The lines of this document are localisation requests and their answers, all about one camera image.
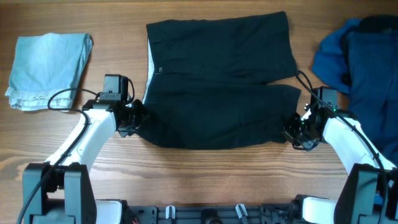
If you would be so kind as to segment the dark green shorts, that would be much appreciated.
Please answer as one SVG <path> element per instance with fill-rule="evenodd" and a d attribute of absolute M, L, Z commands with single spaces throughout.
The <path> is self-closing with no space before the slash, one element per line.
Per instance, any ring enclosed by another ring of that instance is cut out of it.
<path fill-rule="evenodd" d="M 137 134 L 160 147 L 231 149 L 285 141 L 300 89 L 285 12 L 147 25 L 149 73 Z"/>

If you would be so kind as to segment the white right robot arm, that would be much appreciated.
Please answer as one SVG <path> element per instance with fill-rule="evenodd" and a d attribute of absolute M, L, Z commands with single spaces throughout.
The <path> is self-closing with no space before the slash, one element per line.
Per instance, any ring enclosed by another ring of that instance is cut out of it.
<path fill-rule="evenodd" d="M 329 144 L 348 178 L 338 200 L 304 196 L 298 220 L 305 223 L 397 223 L 397 167 L 370 142 L 347 111 L 321 107 L 294 114 L 282 131 L 294 149 Z"/>

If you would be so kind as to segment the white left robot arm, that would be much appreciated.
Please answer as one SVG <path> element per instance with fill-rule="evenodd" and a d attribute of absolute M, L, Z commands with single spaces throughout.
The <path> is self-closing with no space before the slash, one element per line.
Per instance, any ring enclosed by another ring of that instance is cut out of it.
<path fill-rule="evenodd" d="M 43 163 L 23 172 L 24 204 L 18 223 L 132 223 L 124 200 L 95 199 L 90 169 L 114 134 L 133 135 L 148 117 L 140 100 L 89 100 L 69 137 Z"/>

